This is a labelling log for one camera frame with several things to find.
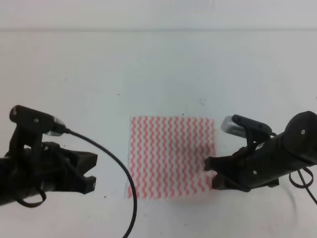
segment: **black cable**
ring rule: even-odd
[[[131,222],[130,222],[130,225],[128,227],[128,230],[126,231],[126,233],[124,234],[123,238],[127,238],[131,231],[132,231],[132,228],[134,226],[134,223],[135,223],[135,220],[136,220],[136,216],[137,216],[137,207],[138,207],[138,202],[137,202],[137,192],[136,192],[136,189],[135,189],[135,185],[134,185],[134,182],[133,182],[133,179],[129,173],[129,171],[127,170],[127,168],[124,166],[124,164],[114,155],[112,154],[110,151],[108,151],[106,148],[104,148],[103,146],[101,146],[100,144],[94,142],[93,140],[81,135],[81,134],[78,134],[68,128],[65,129],[64,133],[67,133],[67,134],[71,134],[71,135],[74,135],[80,139],[83,139],[85,141],[87,141],[88,143],[96,146],[97,148],[101,149],[102,151],[104,151],[106,154],[108,154],[111,158],[113,158],[118,164],[119,166],[123,169],[123,171],[125,172],[125,174],[127,175],[128,177],[128,180],[130,182],[130,185],[131,185],[131,189],[132,189],[132,196],[133,196],[133,212],[132,212],[132,219],[131,219]]]
[[[310,185],[313,184],[314,175],[313,175],[312,171],[310,171],[308,168],[304,168],[303,170],[304,170],[305,172],[307,172],[310,176],[312,176],[312,180],[311,180],[308,184],[306,184],[306,182],[305,182],[305,180],[304,180],[304,178],[303,178],[303,175],[302,175],[302,173],[301,173],[300,170],[297,170],[297,172],[298,172],[299,177],[301,178],[301,181],[302,181],[303,185],[300,185],[300,184],[295,183],[295,182],[292,180],[291,174],[289,174],[289,177],[288,177],[288,178],[289,178],[289,180],[291,181],[291,183],[292,183],[295,187],[297,187],[297,188],[305,188],[306,191],[308,192],[308,194],[310,195],[310,197],[312,198],[312,200],[313,200],[313,201],[315,202],[315,204],[317,205],[317,200],[315,199],[315,197],[313,196],[312,192],[311,192],[311,191],[309,190],[309,188],[308,188]]]

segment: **black mount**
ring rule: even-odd
[[[0,160],[0,205],[15,200],[37,207],[45,201],[45,191],[86,194],[95,190],[96,178],[84,174],[96,165],[96,154],[62,149],[53,142],[42,143],[44,133],[58,131],[58,119],[22,106],[11,110],[10,119],[16,129],[9,152]],[[40,194],[43,201],[23,200],[35,194]]]
[[[272,129],[259,121],[234,115],[232,120],[237,125],[244,128],[247,139],[247,147],[242,147],[239,151],[231,156],[225,157],[208,157],[205,159],[205,171],[214,170],[217,175],[212,180],[214,189],[237,189],[248,192],[251,189],[239,182],[241,171],[248,167],[250,155],[261,144],[270,140],[273,134]],[[274,187],[279,185],[278,179],[270,181],[261,186]]]

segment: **white wall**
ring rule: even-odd
[[[317,27],[315,0],[2,0],[0,30]]]
[[[0,33],[0,152],[14,130],[9,110],[22,104],[61,118],[125,164],[134,115],[214,118],[217,155],[228,155],[245,141],[219,130],[227,115],[280,133],[296,113],[317,112],[316,42],[315,32]],[[50,193],[37,209],[3,206],[1,234],[122,237],[132,213],[124,173],[85,142],[58,142],[99,154],[90,172],[96,191]],[[250,193],[214,190],[200,202],[140,200],[131,237],[315,238],[315,204],[287,176],[280,182]]]

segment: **red and white cloth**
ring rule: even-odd
[[[138,198],[166,199],[211,190],[204,159],[215,156],[214,121],[190,117],[132,117],[129,170]],[[127,195],[132,197],[131,187]]]

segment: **white table surface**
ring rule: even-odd
[[[98,141],[127,164],[129,117],[210,117],[218,156],[246,142],[219,130],[240,114],[281,133],[299,112],[317,112],[315,32],[0,33],[0,151],[16,104],[42,110]],[[88,195],[49,193],[37,209],[0,208],[6,238],[120,238],[132,201],[109,157],[77,138],[45,137],[99,154]],[[139,201],[132,238],[312,238],[317,207],[287,177],[249,193],[213,190],[187,201]],[[317,185],[312,186],[317,195]]]

